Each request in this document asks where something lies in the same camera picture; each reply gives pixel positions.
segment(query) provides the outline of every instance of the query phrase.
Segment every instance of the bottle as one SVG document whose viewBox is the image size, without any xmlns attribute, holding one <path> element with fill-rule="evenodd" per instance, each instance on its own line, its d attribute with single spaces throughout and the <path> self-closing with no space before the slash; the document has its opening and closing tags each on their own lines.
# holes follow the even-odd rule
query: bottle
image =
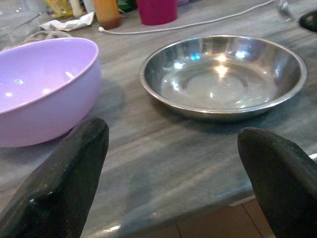
<svg viewBox="0 0 317 238">
<path fill-rule="evenodd" d="M 73 11 L 68 0 L 45 0 L 53 12 L 53 17 L 73 16 Z"/>
<path fill-rule="evenodd" d="M 129 12 L 137 8 L 136 0 L 117 0 L 118 7 L 124 12 Z"/>
<path fill-rule="evenodd" d="M 79 0 L 69 0 L 69 3 L 73 10 L 74 17 L 79 18 L 80 16 L 85 14 Z"/>
<path fill-rule="evenodd" d="M 121 25 L 116 0 L 94 0 L 94 4 L 98 22 L 104 29 L 112 29 Z"/>
<path fill-rule="evenodd" d="M 93 0 L 84 0 L 85 8 L 88 13 L 95 11 L 95 5 Z"/>
</svg>

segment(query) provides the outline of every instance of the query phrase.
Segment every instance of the kitchen counter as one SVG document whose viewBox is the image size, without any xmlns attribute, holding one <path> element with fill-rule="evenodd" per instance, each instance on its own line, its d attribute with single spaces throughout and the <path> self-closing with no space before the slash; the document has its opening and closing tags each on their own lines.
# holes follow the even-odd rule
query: kitchen counter
<svg viewBox="0 0 317 238">
<path fill-rule="evenodd" d="M 243 11 L 262 0 L 201 0 L 179 8 L 163 26 L 143 26 L 132 12 L 114 31 L 140 31 L 206 21 Z M 317 8 L 303 0 L 295 13 Z M 98 23 L 70 32 L 100 47 L 102 87 L 89 117 L 110 127 L 110 147 L 83 238 L 116 238 L 199 215 L 253 194 L 240 162 L 237 134 L 246 126 L 272 130 L 317 153 L 317 34 L 286 22 L 273 4 L 220 22 L 144 35 L 110 35 Z M 310 76 L 293 99 L 239 123 L 205 123 L 179 116 L 142 88 L 139 68 L 156 49 L 184 38 L 214 34 L 263 37 L 298 52 Z M 0 149 L 0 210 L 61 138 Z"/>
</svg>

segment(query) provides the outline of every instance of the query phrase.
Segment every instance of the tile floor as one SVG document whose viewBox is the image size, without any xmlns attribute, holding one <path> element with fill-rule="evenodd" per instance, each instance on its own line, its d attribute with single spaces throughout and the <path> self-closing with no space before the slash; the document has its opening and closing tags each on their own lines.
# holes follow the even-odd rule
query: tile floor
<svg viewBox="0 0 317 238">
<path fill-rule="evenodd" d="M 256 200 L 227 206 L 138 238 L 275 238 Z"/>
</svg>

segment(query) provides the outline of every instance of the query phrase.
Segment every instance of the white paper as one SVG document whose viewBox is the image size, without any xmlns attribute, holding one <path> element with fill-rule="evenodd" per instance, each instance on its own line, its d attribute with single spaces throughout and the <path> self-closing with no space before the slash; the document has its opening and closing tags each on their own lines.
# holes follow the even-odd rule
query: white paper
<svg viewBox="0 0 317 238">
<path fill-rule="evenodd" d="M 79 19 L 67 22 L 53 20 L 40 25 L 40 27 L 42 27 L 45 30 L 51 31 L 72 31 L 78 28 L 91 25 L 94 20 L 94 14 L 94 12 L 90 12 L 86 15 L 81 16 Z"/>
</svg>

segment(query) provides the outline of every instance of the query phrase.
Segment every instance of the orange bottle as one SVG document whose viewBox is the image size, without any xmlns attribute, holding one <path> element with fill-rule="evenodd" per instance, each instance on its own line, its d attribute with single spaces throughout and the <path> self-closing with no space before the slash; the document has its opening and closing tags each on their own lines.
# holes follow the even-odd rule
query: orange bottle
<svg viewBox="0 0 317 238">
<path fill-rule="evenodd" d="M 121 25 L 121 18 L 116 0 L 94 0 L 99 24 L 104 29 L 112 29 Z"/>
</svg>

